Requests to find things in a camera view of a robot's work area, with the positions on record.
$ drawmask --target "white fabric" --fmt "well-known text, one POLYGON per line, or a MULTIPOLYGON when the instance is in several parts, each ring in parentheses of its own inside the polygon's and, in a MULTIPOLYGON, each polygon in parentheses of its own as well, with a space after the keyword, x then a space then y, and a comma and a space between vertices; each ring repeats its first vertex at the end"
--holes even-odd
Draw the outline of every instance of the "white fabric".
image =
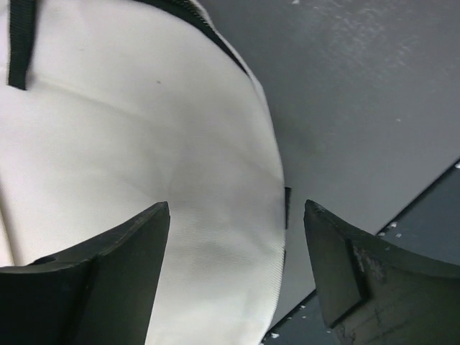
MULTIPOLYGON (((4 4, 2 80, 7 22, 4 4)), ((130 0, 42 0, 35 47, 29 90, 0 85, 0 252, 24 265, 169 201, 146 344, 258 345, 280 288, 284 183, 257 81, 130 0)))

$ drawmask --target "white bag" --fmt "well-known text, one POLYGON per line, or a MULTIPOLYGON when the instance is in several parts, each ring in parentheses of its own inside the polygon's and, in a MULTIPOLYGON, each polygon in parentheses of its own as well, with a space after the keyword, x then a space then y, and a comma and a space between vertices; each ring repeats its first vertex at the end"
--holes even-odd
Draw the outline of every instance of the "white bag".
MULTIPOLYGON (((0 0, 4 81, 8 22, 0 0)), ((40 1, 27 91, 0 85, 0 265, 168 201, 146 344, 258 345, 280 289, 284 182, 262 88, 229 49, 243 68, 142 2, 40 1)))

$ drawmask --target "gray panel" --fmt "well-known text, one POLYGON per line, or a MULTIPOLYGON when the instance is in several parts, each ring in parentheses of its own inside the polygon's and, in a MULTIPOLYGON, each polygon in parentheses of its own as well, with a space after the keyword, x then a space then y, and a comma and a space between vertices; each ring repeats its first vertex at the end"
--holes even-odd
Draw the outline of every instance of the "gray panel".
POLYGON ((375 233, 460 155, 460 1, 202 2, 267 92, 293 188, 277 321, 314 289, 306 198, 375 233))

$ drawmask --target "black strap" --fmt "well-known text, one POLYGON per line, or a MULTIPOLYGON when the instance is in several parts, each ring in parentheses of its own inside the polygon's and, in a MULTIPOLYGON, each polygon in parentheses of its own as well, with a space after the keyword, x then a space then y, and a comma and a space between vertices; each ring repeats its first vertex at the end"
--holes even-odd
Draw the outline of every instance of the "black strap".
POLYGON ((9 74, 8 85, 26 90, 27 70, 34 49, 38 0, 9 2, 9 74))
POLYGON ((290 194, 292 188, 285 187, 285 228, 289 228, 290 194))

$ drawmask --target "gray surface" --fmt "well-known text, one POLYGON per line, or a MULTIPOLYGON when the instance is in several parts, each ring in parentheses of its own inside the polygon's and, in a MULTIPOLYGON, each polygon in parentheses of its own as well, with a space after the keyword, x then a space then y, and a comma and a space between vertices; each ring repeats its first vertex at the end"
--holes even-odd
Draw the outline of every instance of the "gray surface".
POLYGON ((432 259, 460 265, 460 165, 446 174, 416 206, 399 215, 384 240, 432 259))
POLYGON ((299 307, 285 323, 269 332, 264 345, 332 345, 334 338, 324 326, 318 297, 299 307))
POLYGON ((265 87, 293 188, 277 321, 314 289, 306 198, 375 233, 459 155, 460 1, 202 2, 265 87))

